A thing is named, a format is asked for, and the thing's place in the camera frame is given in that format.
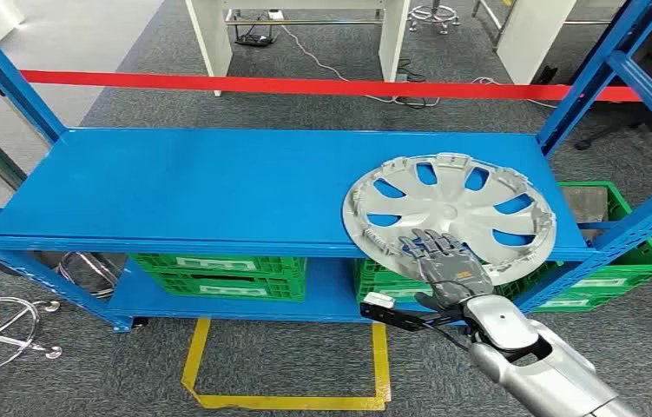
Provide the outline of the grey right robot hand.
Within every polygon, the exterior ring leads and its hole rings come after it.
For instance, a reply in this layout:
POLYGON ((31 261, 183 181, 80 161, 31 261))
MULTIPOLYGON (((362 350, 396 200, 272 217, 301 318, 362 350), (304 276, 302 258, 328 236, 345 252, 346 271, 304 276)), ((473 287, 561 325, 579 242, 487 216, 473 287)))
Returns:
POLYGON ((491 295, 493 284, 480 260, 449 234, 415 228, 414 236, 398 241, 404 254, 418 268, 418 278, 429 284, 431 293, 418 292, 417 303, 435 311, 449 310, 480 295, 491 295))

